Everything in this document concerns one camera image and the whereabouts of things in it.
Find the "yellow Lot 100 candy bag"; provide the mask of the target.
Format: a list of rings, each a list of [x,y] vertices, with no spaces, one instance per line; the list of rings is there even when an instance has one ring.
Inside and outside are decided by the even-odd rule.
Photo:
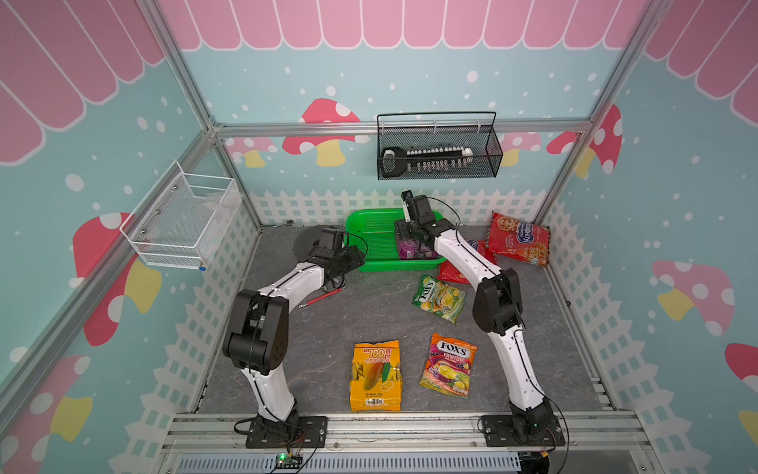
[[[403,379],[398,341],[356,344],[351,361],[349,405],[353,412],[400,412]]]

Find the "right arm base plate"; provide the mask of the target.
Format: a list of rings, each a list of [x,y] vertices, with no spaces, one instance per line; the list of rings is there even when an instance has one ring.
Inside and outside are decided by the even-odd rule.
[[[565,432],[555,415],[535,422],[513,415],[484,415],[477,422],[488,448],[541,448],[554,450],[566,445]]]

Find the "green Fox's candy bag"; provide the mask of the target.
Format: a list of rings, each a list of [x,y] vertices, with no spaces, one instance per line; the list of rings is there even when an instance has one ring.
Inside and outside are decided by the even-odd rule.
[[[467,293],[433,276],[423,276],[413,298],[422,311],[456,324],[464,309]]]

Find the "orange Fox's candy bag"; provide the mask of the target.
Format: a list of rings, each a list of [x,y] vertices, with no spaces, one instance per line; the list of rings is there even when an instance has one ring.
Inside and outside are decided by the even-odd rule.
[[[420,386],[445,395],[467,398],[478,347],[433,334]]]

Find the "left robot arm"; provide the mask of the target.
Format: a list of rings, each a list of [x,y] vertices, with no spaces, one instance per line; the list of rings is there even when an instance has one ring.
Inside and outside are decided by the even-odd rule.
[[[306,229],[294,242],[296,266],[259,290],[235,296],[222,353],[248,379],[258,402],[257,419],[274,428],[293,428],[296,400],[282,368],[289,343],[289,314],[304,299],[366,262],[368,243],[333,226]]]

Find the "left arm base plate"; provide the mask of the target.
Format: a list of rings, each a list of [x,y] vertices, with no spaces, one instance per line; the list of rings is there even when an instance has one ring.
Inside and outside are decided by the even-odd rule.
[[[274,422],[261,416],[251,421],[246,432],[246,448],[323,448],[329,418],[300,417],[296,421]]]

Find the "purple Lot 100 candy bag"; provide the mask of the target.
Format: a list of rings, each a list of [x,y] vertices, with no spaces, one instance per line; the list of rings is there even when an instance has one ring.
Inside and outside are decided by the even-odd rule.
[[[426,245],[415,239],[402,239],[399,234],[395,235],[398,256],[401,261],[435,260],[439,255]]]

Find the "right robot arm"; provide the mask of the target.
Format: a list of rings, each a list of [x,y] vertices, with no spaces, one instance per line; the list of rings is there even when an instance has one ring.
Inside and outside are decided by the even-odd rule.
[[[401,193],[404,223],[412,239],[422,241],[446,258],[473,286],[473,317],[495,346],[507,379],[514,423],[532,434],[554,420],[551,400],[541,389],[525,349],[520,280],[477,252],[458,227],[434,214],[428,197]]]

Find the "green plastic basket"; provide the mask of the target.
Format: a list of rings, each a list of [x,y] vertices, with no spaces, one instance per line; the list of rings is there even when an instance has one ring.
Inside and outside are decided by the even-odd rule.
[[[432,271],[445,259],[402,260],[395,238],[395,222],[402,220],[402,209],[365,209],[355,211],[345,222],[345,231],[361,237],[368,244],[368,252],[361,272],[412,272]]]

